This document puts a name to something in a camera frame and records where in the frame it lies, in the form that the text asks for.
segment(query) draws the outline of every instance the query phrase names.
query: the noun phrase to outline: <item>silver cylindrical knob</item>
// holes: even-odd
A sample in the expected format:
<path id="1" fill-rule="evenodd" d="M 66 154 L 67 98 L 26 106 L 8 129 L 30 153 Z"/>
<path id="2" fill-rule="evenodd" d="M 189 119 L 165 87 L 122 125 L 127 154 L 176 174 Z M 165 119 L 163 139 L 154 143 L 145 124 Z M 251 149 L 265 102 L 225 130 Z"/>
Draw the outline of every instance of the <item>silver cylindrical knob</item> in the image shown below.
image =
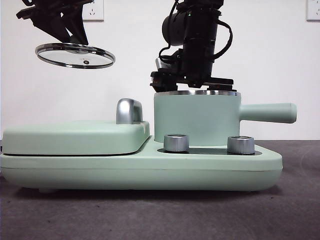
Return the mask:
<path id="1" fill-rule="evenodd" d="M 228 137 L 228 153 L 249 155 L 255 153 L 255 139 L 249 136 Z"/>
<path id="2" fill-rule="evenodd" d="M 170 134 L 164 136 L 163 148 L 167 152 L 188 152 L 189 137 L 181 134 Z"/>

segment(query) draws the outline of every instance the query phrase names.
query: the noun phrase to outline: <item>wire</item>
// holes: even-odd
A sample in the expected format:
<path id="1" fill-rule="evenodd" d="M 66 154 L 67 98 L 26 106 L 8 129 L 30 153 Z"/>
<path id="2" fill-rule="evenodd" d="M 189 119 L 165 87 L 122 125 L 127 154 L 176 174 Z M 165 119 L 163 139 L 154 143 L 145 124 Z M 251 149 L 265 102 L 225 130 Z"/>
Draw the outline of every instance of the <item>wire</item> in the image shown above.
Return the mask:
<path id="1" fill-rule="evenodd" d="M 162 48 L 162 49 L 160 50 L 160 52 L 159 52 L 159 58 L 160 58 L 160 60 L 161 60 L 162 62 L 166 63 L 166 64 L 171 64 L 172 61 L 170 61 L 170 60 L 165 60 L 164 58 L 169 58 L 169 56 L 168 56 L 168 55 L 161 55 L 161 54 L 162 54 L 162 52 L 163 52 L 164 50 L 168 50 L 168 49 L 171 48 L 170 25 L 171 25 L 172 16 L 173 16 L 173 14 L 174 14 L 174 10 L 175 10 L 178 2 L 179 2 L 179 0 L 175 0 L 175 1 L 174 1 L 174 4 L 173 4 L 173 6 L 172 6 L 172 9 L 171 9 L 171 11 L 170 11 L 170 15 L 169 15 L 169 18 L 168 18 L 168 25 L 167 25 L 168 46 Z"/>
<path id="2" fill-rule="evenodd" d="M 212 62 L 214 62 L 216 59 L 220 58 L 223 54 L 226 53 L 226 51 L 228 51 L 228 49 L 231 47 L 232 41 L 233 41 L 233 39 L 234 39 L 234 34 L 233 34 L 233 32 L 232 32 L 232 29 L 231 29 L 231 27 L 230 27 L 227 23 L 225 23 L 225 22 L 223 22 L 223 21 L 221 21 L 221 20 L 219 20 L 219 19 L 216 19 L 215 22 L 216 22 L 218 25 L 224 26 L 224 27 L 226 27 L 227 29 L 229 29 L 230 37 L 229 37 L 229 40 L 228 40 L 226 46 L 225 46 L 221 51 L 217 52 L 216 54 L 214 54 L 214 55 L 211 57 Z"/>

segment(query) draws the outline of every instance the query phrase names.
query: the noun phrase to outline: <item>mint green cooking appliance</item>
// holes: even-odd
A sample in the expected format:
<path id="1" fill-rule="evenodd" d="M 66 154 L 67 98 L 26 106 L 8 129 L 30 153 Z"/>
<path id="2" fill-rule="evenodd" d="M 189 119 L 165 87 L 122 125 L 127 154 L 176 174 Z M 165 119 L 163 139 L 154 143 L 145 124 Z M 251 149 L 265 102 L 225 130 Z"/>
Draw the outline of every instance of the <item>mint green cooking appliance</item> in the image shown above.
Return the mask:
<path id="1" fill-rule="evenodd" d="M 59 189 L 260 191 L 279 179 L 280 154 L 254 146 L 228 152 L 240 121 L 293 123 L 292 103 L 241 105 L 231 91 L 155 94 L 155 136 L 142 106 L 121 99 L 114 122 L 75 121 L 12 127 L 3 134 L 1 172 L 11 183 Z M 189 138 L 189 152 L 164 149 L 167 135 Z"/>

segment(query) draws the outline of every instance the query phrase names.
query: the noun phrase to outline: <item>electrical socket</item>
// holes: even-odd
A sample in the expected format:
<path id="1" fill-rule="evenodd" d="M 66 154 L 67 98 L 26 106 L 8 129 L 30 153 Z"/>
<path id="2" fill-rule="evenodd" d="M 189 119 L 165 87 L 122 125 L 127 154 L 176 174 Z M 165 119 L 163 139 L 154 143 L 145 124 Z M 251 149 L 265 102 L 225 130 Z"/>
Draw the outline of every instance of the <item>electrical socket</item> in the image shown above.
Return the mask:
<path id="1" fill-rule="evenodd" d="M 94 0 L 83 5 L 82 18 L 84 21 L 104 21 L 105 20 L 105 0 Z"/>
<path id="2" fill-rule="evenodd" d="M 306 20 L 320 22 L 320 0 L 307 0 Z"/>

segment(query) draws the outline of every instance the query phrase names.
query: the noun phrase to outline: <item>robotic arm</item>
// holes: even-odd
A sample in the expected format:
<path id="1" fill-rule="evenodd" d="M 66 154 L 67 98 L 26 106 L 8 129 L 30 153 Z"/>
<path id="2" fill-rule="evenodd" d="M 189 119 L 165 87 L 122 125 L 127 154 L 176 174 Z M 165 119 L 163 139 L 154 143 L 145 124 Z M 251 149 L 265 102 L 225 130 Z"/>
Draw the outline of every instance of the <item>robotic arm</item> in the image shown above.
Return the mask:
<path id="1" fill-rule="evenodd" d="M 174 2 L 170 15 L 164 20 L 162 34 L 168 47 L 163 48 L 156 59 L 158 71 L 151 73 L 150 84 L 156 92 L 175 91 L 177 83 L 190 88 L 208 86 L 208 90 L 232 91 L 233 80 L 211 77 L 215 59 L 221 57 L 231 46 L 231 27 L 219 20 L 218 10 L 224 0 L 184 0 Z M 227 45 L 214 54 L 217 27 L 229 29 Z M 171 46 L 183 46 L 173 55 L 162 55 Z"/>
<path id="2" fill-rule="evenodd" d="M 29 8 L 19 11 L 16 15 L 18 19 L 31 19 L 35 27 L 62 43 L 89 44 L 82 19 L 82 11 L 84 4 L 91 3 L 93 0 L 22 1 Z"/>

